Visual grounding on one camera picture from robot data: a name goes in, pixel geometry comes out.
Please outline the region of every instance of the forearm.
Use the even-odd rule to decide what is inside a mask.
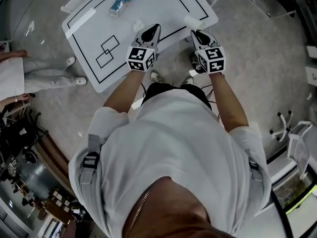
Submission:
[[[9,58],[16,57],[16,52],[7,52],[7,53],[0,53],[0,62],[7,60]]]
[[[131,71],[123,82],[114,90],[106,100],[104,107],[117,110],[119,113],[128,113],[138,89],[141,85],[145,73],[141,71]]]
[[[6,98],[6,99],[0,101],[0,107],[4,108],[6,105],[11,104],[13,102],[15,102],[15,97]]]
[[[249,126],[243,107],[224,76],[220,73],[214,73],[210,74],[209,77],[225,130],[230,132],[237,127]]]

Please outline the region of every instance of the white slipper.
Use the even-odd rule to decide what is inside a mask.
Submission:
[[[70,57],[69,59],[66,60],[67,67],[71,66],[76,62],[76,57]]]
[[[85,85],[87,83],[87,79],[85,77],[76,77],[76,85]]]

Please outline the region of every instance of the black shorts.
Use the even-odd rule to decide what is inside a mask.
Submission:
[[[151,97],[167,92],[173,89],[184,89],[187,92],[191,93],[192,95],[196,96],[198,99],[200,99],[203,103],[205,103],[210,109],[211,105],[208,102],[205,93],[200,89],[198,86],[195,85],[189,85],[189,84],[184,84],[181,87],[175,87],[171,86],[170,84],[163,84],[163,83],[153,83],[149,86],[147,93],[145,95],[145,98],[142,102],[142,105]]]

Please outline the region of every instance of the pants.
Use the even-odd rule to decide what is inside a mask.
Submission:
[[[173,89],[185,89],[187,92],[191,93],[192,95],[195,95],[198,99],[200,99],[203,103],[205,103],[208,106],[208,108],[211,109],[211,105],[208,102],[206,95],[202,91],[202,89],[200,89],[198,86],[187,85],[187,84],[182,85],[181,87],[175,87],[175,86],[171,86],[170,84],[153,83],[149,86],[146,96],[142,102],[142,105],[151,97],[163,92],[173,90]]]
[[[36,72],[38,71],[54,70],[63,72],[66,68],[66,61],[64,64],[60,64],[57,62],[47,62],[41,59],[23,58],[24,93],[35,93],[40,90],[76,85],[74,77],[36,75]]]

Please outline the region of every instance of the water bottle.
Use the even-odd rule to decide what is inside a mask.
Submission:
[[[109,14],[111,16],[118,17],[119,12],[123,10],[124,7],[130,2],[131,0],[116,0],[113,6],[109,10]]]

